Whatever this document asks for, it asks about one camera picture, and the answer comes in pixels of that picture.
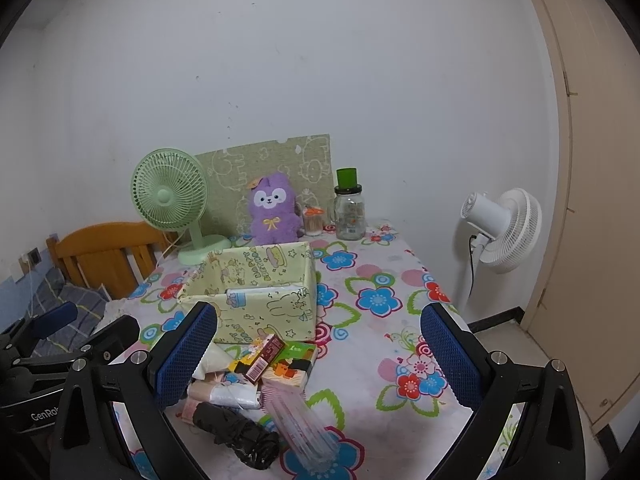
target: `purple plush toy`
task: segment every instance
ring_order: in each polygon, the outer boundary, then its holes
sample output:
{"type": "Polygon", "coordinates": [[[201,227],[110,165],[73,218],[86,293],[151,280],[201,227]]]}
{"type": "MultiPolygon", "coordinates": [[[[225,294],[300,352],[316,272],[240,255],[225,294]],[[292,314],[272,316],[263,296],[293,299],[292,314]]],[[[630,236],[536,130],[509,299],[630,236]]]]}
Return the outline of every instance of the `purple plush toy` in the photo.
{"type": "Polygon", "coordinates": [[[254,244],[285,244],[298,240],[302,218],[295,213],[296,193],[284,173],[264,176],[249,195],[254,244]]]}

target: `green desk fan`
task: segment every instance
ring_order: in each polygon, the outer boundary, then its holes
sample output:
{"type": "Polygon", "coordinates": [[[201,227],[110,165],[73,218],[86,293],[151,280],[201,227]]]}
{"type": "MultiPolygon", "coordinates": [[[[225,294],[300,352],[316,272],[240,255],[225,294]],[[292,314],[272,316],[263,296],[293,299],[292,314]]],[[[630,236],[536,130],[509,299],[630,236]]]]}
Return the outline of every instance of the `green desk fan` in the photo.
{"type": "Polygon", "coordinates": [[[149,153],[131,177],[131,199],[148,224],[162,231],[189,229],[191,242],[178,251],[183,265],[197,265],[211,251],[231,247],[222,235],[202,236],[199,222],[208,194],[200,163],[188,153],[172,148],[149,153]]]}

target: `green lid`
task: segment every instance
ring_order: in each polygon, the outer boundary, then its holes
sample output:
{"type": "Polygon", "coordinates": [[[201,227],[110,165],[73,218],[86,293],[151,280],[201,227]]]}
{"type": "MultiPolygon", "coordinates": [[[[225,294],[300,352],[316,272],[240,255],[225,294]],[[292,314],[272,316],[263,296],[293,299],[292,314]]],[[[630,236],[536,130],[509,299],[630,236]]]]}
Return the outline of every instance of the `green lid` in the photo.
{"type": "Polygon", "coordinates": [[[351,189],[358,185],[358,175],[355,168],[342,168],[337,170],[338,187],[341,189],[351,189]]]}

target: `wooden chair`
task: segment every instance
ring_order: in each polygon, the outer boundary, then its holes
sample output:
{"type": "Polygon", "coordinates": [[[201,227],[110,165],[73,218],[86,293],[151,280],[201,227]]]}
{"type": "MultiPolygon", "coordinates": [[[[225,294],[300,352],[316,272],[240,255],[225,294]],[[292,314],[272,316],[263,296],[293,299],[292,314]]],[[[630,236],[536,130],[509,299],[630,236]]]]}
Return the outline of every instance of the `wooden chair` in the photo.
{"type": "MultiPolygon", "coordinates": [[[[174,240],[175,235],[167,233],[167,238],[174,240]]],[[[151,247],[153,244],[157,244],[163,252],[169,247],[162,232],[146,222],[92,225],[60,241],[47,239],[54,265],[62,270],[68,280],[77,286],[91,288],[104,284],[114,300],[126,298],[138,286],[125,250],[131,251],[140,274],[147,279],[156,268],[151,247]]]]}

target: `green cork board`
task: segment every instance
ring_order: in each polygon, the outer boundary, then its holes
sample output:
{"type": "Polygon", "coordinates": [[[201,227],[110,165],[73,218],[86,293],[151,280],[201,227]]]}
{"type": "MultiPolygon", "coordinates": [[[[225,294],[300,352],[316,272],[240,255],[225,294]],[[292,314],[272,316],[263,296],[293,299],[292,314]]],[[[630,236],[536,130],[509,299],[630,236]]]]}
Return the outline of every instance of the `green cork board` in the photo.
{"type": "Polygon", "coordinates": [[[250,232],[247,185],[275,171],[289,175],[298,208],[321,207],[334,199],[329,135],[268,140],[196,155],[209,178],[207,211],[200,219],[204,234],[225,236],[250,232]]]}

